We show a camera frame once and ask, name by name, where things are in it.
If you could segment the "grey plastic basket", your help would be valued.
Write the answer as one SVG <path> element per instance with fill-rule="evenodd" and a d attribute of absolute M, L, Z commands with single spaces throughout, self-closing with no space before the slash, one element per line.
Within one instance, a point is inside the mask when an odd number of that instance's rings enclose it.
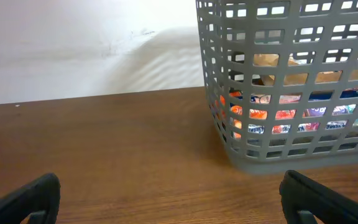
<path fill-rule="evenodd" d="M 358 162 L 358 96 L 341 98 L 347 89 L 358 88 L 350 75 L 358 69 L 358 1 L 263 0 L 197 1 L 204 85 L 208 105 L 224 148 L 234 166 L 253 173 Z M 279 56 L 276 66 L 254 65 L 255 54 Z M 319 72 L 342 71 L 336 82 L 316 83 Z M 307 73 L 303 85 L 284 85 L 285 75 Z M 274 75 L 265 86 L 260 75 Z M 231 97 L 240 90 L 242 99 Z M 311 101 L 313 93 L 331 93 L 329 99 Z M 212 105 L 220 96 L 224 116 L 216 117 Z M 270 95 L 267 104 L 253 103 L 251 95 Z M 282 95 L 300 95 L 297 103 L 280 103 Z M 239 116 L 229 111 L 242 107 Z M 333 116 L 336 106 L 355 104 L 351 114 Z M 320 117 L 302 117 L 307 108 L 325 107 Z M 251 119 L 249 110 L 265 110 L 265 120 Z M 296 110 L 293 119 L 276 120 L 279 110 Z M 242 122 L 237 129 L 229 123 Z M 346 121 L 339 129 L 327 129 L 330 121 Z M 319 123 L 316 131 L 299 132 L 298 125 Z M 248 125 L 264 127 L 264 133 L 248 132 Z M 291 126 L 288 133 L 272 128 Z M 231 134 L 241 134 L 240 139 Z"/>

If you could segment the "tissue multipack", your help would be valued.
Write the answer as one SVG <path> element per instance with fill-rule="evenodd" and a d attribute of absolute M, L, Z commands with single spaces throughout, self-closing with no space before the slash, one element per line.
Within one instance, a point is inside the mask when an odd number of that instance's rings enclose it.
<path fill-rule="evenodd" d="M 242 92 L 240 90 L 234 90 L 229 93 L 231 97 L 237 98 L 239 100 L 242 99 Z M 330 98 L 332 94 L 331 93 L 313 93 L 310 96 L 311 101 L 319 101 L 319 100 L 327 100 Z M 358 96 L 358 88 L 354 89 L 347 89 L 341 93 L 341 98 L 353 98 Z M 270 102 L 270 95 L 251 95 L 250 101 L 253 103 L 259 103 L 259 104 L 267 104 Z M 297 103 L 299 102 L 301 96 L 300 95 L 282 95 L 280 97 L 280 103 Z M 214 104 L 212 105 L 212 108 L 215 109 L 216 117 L 220 118 L 220 116 L 224 116 L 225 112 L 220 109 L 220 106 L 225 105 L 225 98 L 221 95 L 219 97 L 219 100 L 216 100 Z M 355 110 L 356 105 L 340 105 L 336 106 L 333 109 L 332 115 L 338 116 L 342 114 L 351 114 Z M 239 116 L 242 115 L 242 107 L 239 105 L 235 105 L 231 103 L 229 105 L 229 111 L 237 114 Z M 308 118 L 308 117 L 320 117 L 324 115 L 326 112 L 325 107 L 320 108 L 307 108 L 304 110 L 302 117 Z M 249 110 L 249 117 L 251 119 L 259 119 L 259 120 L 265 120 L 267 118 L 268 112 L 265 110 L 255 110 L 250 109 Z M 296 115 L 296 110 L 279 110 L 276 112 L 275 119 L 276 120 L 283 120 L 283 119 L 293 119 Z M 230 118 L 229 123 L 234 126 L 237 129 L 242 128 L 242 122 L 238 119 Z M 330 121 L 327 123 L 326 128 L 327 129 L 339 129 L 343 128 L 346 125 L 346 121 Z M 354 123 L 355 126 L 358 126 L 358 118 L 355 120 Z M 298 125 L 298 131 L 299 132 L 307 132 L 307 131 L 316 131 L 319 127 L 319 123 L 303 123 Z M 272 132 L 274 134 L 283 134 L 288 133 L 291 126 L 289 124 L 281 124 L 278 126 L 274 126 L 272 128 Z M 249 124 L 248 125 L 248 132 L 250 133 L 256 133 L 256 134 L 262 134 L 264 133 L 264 127 L 262 125 L 256 125 L 256 124 Z M 231 134 L 232 138 L 234 139 L 240 139 L 241 134 L 237 132 L 233 132 Z"/>

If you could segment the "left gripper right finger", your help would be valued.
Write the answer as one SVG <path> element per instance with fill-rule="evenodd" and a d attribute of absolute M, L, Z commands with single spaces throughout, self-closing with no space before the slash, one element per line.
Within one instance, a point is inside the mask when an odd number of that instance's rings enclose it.
<path fill-rule="evenodd" d="M 279 193 L 287 223 L 358 223 L 358 203 L 295 171 L 286 171 Z"/>

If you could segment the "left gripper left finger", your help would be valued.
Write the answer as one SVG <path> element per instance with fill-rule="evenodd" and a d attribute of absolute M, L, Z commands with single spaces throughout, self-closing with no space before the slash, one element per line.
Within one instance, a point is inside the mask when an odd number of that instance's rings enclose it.
<path fill-rule="evenodd" d="M 0 223 L 54 224 L 60 206 L 60 181 L 47 173 L 0 198 Z"/>

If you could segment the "brown snack bag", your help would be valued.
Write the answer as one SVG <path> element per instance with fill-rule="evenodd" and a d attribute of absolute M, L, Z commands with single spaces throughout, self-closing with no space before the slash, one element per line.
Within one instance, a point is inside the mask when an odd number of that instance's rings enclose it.
<path fill-rule="evenodd" d="M 276 66 L 278 64 L 279 56 L 275 54 L 255 54 L 254 55 L 254 65 L 259 66 Z M 329 83 L 336 82 L 341 77 L 342 71 L 328 71 L 328 72 L 319 72 L 316 76 L 316 83 Z M 296 73 L 285 75 L 284 85 L 303 85 L 306 83 L 308 78 L 307 73 Z M 265 86 L 273 86 L 275 82 L 274 75 L 260 75 Z M 358 80 L 358 69 L 354 70 L 350 75 L 350 80 Z"/>

